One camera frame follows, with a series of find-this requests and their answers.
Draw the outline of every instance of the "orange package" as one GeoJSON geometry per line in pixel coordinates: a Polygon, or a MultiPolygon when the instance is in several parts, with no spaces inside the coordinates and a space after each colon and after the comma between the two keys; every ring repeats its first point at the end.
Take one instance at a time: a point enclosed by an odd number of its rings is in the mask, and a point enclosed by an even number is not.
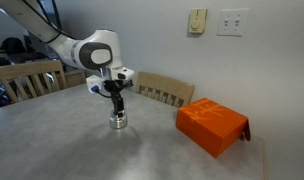
{"type": "Polygon", "coordinates": [[[251,139],[246,116],[206,98],[179,108],[176,127],[215,158],[243,133],[251,139]]]}

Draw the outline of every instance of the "light switch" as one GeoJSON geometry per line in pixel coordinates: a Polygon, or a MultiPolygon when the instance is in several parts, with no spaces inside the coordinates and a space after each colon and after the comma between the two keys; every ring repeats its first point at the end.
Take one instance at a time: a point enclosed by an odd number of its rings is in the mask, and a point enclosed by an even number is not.
{"type": "Polygon", "coordinates": [[[242,36],[249,9],[222,9],[218,36],[242,36]]]}
{"type": "Polygon", "coordinates": [[[190,33],[202,34],[204,32],[206,14],[206,9],[192,9],[189,22],[190,33]]]}

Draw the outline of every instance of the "table surface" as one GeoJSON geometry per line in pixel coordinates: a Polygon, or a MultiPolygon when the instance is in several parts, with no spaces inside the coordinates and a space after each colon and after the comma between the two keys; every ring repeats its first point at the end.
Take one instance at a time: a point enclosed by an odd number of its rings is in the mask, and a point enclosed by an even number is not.
{"type": "Polygon", "coordinates": [[[109,127],[111,100],[85,85],[0,108],[0,180],[265,179],[262,139],[215,159],[176,129],[176,108],[121,94],[121,130],[109,127]]]}

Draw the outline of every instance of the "white wall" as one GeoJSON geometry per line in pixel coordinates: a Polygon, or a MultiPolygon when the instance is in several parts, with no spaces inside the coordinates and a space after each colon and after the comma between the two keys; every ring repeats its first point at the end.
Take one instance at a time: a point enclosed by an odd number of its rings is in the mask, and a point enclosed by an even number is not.
{"type": "Polygon", "coordinates": [[[23,29],[16,21],[0,11],[0,46],[8,37],[17,37],[21,39],[23,45],[25,45],[23,39],[23,33],[25,31],[26,30],[23,29]]]}
{"type": "Polygon", "coordinates": [[[57,1],[63,27],[120,37],[122,59],[196,85],[250,118],[265,139],[270,179],[304,179],[304,0],[57,1]],[[207,8],[206,33],[187,35],[190,9],[207,8]],[[250,8],[243,37],[216,36],[220,11],[250,8]]]}

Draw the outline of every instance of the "wooden chair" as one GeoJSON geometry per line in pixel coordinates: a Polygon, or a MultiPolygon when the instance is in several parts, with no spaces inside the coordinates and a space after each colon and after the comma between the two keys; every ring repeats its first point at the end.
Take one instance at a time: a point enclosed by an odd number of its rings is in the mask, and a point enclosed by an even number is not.
{"type": "Polygon", "coordinates": [[[56,72],[62,78],[63,89],[67,88],[65,75],[60,61],[41,61],[24,64],[0,66],[0,81],[13,103],[42,96],[61,90],[56,72]],[[19,93],[10,86],[14,82],[19,93]]]}
{"type": "Polygon", "coordinates": [[[194,85],[173,78],[139,72],[136,93],[164,102],[171,106],[181,107],[191,102],[194,85]]]}

